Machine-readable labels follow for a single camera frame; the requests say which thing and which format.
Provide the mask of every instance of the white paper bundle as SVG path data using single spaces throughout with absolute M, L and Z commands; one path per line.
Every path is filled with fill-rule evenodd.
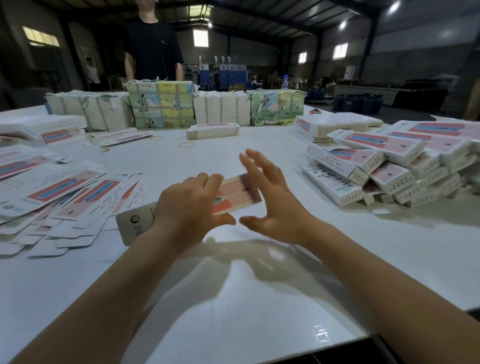
M 83 135 L 86 126 L 85 118 L 78 115 L 38 115 L 0 119 L 0 146 L 48 145 Z
M 132 126 L 128 92 L 70 91 L 45 95 L 56 115 L 81 115 L 87 130 L 118 130 Z
M 250 97 L 243 91 L 197 91 L 193 94 L 197 124 L 236 122 L 250 125 Z

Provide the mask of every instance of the person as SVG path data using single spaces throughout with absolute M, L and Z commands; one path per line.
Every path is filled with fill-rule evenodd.
M 91 91 L 96 91 L 100 85 L 100 80 L 98 79 L 98 73 L 95 68 L 95 64 L 91 57 L 85 58 L 87 64 L 85 65 L 85 73 L 87 75 L 88 85 L 90 86 Z
M 125 26 L 125 73 L 129 80 L 183 81 L 175 31 L 155 16 L 156 0 L 135 0 L 139 19 Z
M 366 317 L 406 363 L 480 363 L 480 323 L 416 280 L 310 214 L 282 171 L 257 151 L 240 160 L 264 196 L 263 218 L 240 223 L 316 255 L 366 307 Z M 12 361 L 118 363 L 158 283 L 213 228 L 235 225 L 212 215 L 223 180 L 200 173 L 165 189 L 150 230 Z

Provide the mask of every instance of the table surface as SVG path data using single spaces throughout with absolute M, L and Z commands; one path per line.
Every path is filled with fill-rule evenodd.
M 197 140 L 185 130 L 156 130 L 101 153 L 82 140 L 52 145 L 108 170 L 152 171 L 144 203 L 199 172 L 244 173 L 238 154 L 260 150 L 284 172 L 289 187 L 315 216 L 417 279 L 463 310 L 480 306 L 479 200 L 459 195 L 415 210 L 376 216 L 366 206 L 340 209 L 302 174 L 304 141 L 292 126 L 242 127 L 240 135 Z M 232 215 L 265 214 L 256 204 Z M 126 250 L 118 230 L 61 257 L 0 260 L 0 362 L 14 357 Z M 345 288 L 305 250 L 280 244 L 240 224 L 212 230 L 179 259 L 149 305 L 123 363 L 255 364 L 312 352 L 369 335 Z

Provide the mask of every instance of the ceiling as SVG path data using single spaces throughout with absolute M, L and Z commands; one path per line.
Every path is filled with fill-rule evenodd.
M 122 24 L 138 16 L 134 0 L 36 1 L 89 26 Z M 317 35 L 353 16 L 371 17 L 381 5 L 379 0 L 160 0 L 156 13 L 178 30 L 210 22 L 213 30 L 277 44 Z

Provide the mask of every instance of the plastic bottle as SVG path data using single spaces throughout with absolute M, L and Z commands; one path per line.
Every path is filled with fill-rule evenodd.
M 282 90 L 283 89 L 288 89 L 288 75 L 287 74 L 283 75 Z

